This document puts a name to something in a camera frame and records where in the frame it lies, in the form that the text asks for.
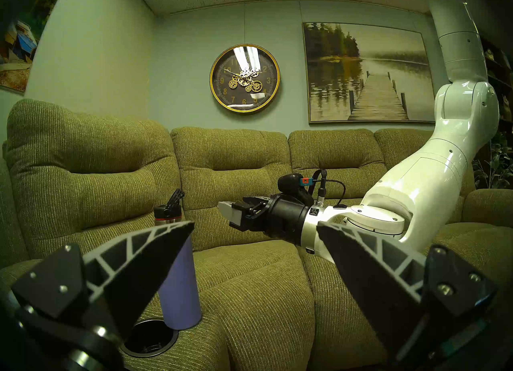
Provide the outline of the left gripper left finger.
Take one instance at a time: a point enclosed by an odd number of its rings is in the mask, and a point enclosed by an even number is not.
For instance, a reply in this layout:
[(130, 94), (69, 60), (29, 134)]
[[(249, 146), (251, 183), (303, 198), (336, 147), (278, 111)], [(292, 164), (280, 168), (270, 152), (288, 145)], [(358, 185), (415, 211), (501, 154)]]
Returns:
[(19, 320), (58, 335), (126, 338), (194, 230), (185, 221), (117, 236), (82, 255), (68, 243), (13, 283)]

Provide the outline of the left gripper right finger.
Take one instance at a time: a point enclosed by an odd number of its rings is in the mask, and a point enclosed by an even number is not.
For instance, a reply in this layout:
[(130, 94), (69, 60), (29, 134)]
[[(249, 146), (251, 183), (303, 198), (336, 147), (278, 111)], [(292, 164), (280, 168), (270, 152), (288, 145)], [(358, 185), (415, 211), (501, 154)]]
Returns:
[(317, 233), (391, 365), (438, 365), (486, 327), (496, 285), (457, 253), (319, 222)]

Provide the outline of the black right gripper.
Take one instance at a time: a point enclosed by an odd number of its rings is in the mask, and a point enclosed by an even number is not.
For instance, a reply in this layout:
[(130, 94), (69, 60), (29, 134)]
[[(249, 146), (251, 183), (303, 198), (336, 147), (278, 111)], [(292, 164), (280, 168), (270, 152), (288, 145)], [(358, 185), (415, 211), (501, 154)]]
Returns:
[(273, 239), (301, 245), (306, 215), (313, 206), (313, 197), (306, 193), (300, 199), (287, 194), (268, 197), (244, 197), (243, 201), (218, 202), (217, 209), (229, 226), (241, 231), (263, 232)]

